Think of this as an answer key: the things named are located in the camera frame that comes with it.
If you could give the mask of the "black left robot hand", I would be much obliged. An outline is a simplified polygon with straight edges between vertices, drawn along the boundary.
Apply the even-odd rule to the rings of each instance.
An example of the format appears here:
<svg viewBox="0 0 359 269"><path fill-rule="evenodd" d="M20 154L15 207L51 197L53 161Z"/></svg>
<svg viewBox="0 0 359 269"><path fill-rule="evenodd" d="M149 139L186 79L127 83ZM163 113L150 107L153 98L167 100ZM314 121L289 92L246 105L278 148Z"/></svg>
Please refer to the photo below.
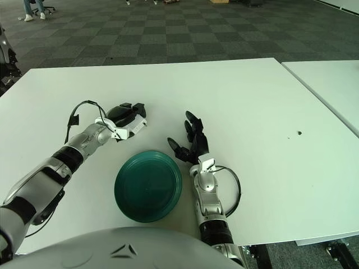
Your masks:
<svg viewBox="0 0 359 269"><path fill-rule="evenodd" d="M146 118L144 104L137 103L132 105L130 103L123 103L109 110L105 117L111 120L116 127L124 127L133 122L137 115Z"/></svg>

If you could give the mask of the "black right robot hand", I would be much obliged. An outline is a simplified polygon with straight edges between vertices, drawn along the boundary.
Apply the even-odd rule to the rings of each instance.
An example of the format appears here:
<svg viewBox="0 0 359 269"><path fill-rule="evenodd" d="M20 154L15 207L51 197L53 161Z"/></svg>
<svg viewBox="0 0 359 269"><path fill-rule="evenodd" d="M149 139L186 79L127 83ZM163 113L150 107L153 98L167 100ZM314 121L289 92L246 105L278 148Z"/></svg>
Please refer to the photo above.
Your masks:
<svg viewBox="0 0 359 269"><path fill-rule="evenodd" d="M185 113L187 120L184 122L187 132L187 139L191 143L190 149L180 146L174 139L168 137L167 141L174 151L176 158L189 162L194 165L198 164L199 156L209 153L207 137L203 132L203 124L200 118L197 118L190 111Z"/></svg>

